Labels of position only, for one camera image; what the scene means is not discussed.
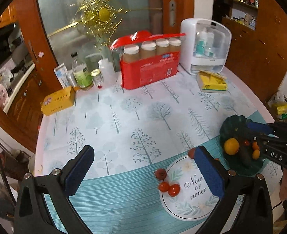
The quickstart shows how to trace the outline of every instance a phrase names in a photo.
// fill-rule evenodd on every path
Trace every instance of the yellow package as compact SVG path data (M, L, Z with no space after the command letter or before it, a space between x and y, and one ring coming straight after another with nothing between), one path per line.
M41 105L41 111L44 115L49 116L55 112L64 110L74 105L75 91L71 86L56 91L44 98Z

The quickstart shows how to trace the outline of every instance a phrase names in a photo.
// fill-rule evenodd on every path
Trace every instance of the blue foam pad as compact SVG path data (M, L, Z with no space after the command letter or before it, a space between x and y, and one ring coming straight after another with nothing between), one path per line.
M207 156L204 154L206 150L203 146L197 147L194 152L194 161L201 171L210 191L213 195L222 199L224 196L224 180L218 171L212 166Z

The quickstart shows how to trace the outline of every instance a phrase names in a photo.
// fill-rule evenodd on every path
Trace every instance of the bottle cap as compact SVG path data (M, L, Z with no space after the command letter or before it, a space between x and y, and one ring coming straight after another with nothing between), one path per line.
M125 54L137 54L139 52L139 46L134 44L129 44L124 47Z
M152 41L144 41L141 44L141 48L143 50L147 50L147 51L153 51L153 50L155 50L155 47L156 47L156 44Z
M168 47L169 41L167 39L158 39L157 40L157 46L159 47Z
M169 43L171 44L171 46L180 46L181 40L177 38L170 38Z

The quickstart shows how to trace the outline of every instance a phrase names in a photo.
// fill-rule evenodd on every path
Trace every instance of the green label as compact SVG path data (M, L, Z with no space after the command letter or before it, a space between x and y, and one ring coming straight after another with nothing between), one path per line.
M83 70L74 72L75 79L77 80L77 84L81 88L86 88L90 86L93 83L93 78L91 74L88 72L87 67L85 67Z

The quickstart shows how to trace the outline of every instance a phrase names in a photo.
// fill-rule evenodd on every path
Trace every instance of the shelf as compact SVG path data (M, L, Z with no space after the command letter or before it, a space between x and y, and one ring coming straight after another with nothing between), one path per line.
M243 6L250 7L250 8L256 9L256 10L258 9L254 5L250 5L250 4L247 4L247 3L239 2L238 0L229 0L229 1L233 1L235 3L239 3L239 4L243 5Z

